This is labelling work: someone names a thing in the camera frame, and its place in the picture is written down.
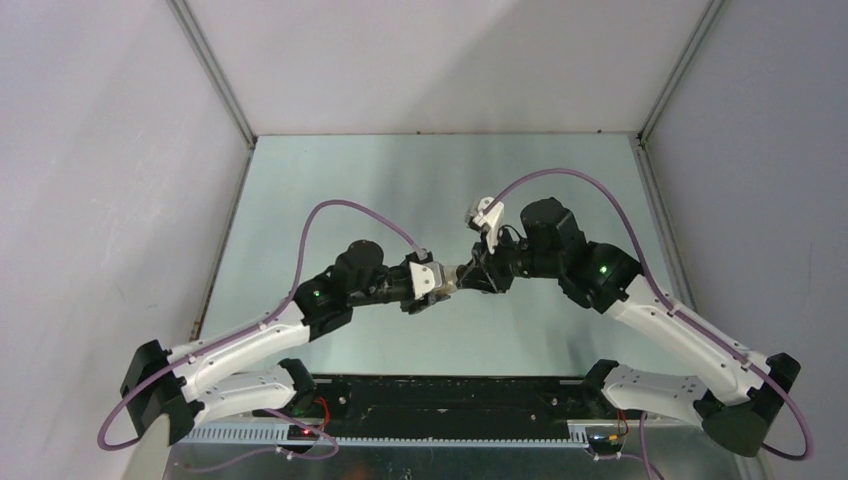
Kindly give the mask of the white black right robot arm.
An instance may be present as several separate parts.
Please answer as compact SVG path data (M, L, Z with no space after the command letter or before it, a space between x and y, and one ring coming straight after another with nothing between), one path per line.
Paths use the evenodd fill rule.
M501 294L517 278L554 280L580 307L645 335L690 369L677 376L600 360L581 392L588 414L606 418L617 409L642 410L698 426L739 456L764 449L800 373L795 358L752 350L653 287L641 263L624 250L587 240L558 200L538 200L521 211L523 236L505 229L503 210L502 203L484 197L467 212L467 225L480 240L458 270L458 288Z

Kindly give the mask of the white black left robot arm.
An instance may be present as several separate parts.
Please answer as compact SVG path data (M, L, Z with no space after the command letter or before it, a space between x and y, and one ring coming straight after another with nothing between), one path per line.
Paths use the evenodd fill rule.
M283 359L263 372L249 367L340 329L357 307L396 303L404 313L419 313L456 291L467 270L428 251L387 266L377 243L356 241L256 320L170 349L157 340L139 346L120 387L120 407L139 437L167 417L170 444L208 421L246 411L283 408L304 416L315 406L316 390L301 361Z

